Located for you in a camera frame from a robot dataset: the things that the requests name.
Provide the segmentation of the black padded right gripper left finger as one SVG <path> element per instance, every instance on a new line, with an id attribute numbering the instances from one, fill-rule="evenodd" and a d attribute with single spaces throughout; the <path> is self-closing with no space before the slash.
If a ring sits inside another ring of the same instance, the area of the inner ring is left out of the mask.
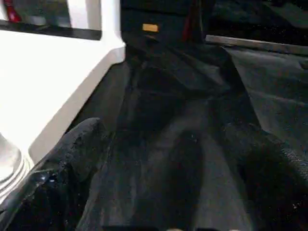
<path id="1" fill-rule="evenodd" d="M 98 170 L 104 127 L 89 118 L 66 133 L 0 206 L 2 231 L 73 231 Z"/>

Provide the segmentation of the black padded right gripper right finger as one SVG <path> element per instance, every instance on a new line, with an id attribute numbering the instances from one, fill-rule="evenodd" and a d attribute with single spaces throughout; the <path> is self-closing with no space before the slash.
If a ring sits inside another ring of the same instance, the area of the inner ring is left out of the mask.
<path id="1" fill-rule="evenodd" d="M 259 231 L 308 229 L 308 158 L 252 124 L 222 129 L 226 158 Z"/>

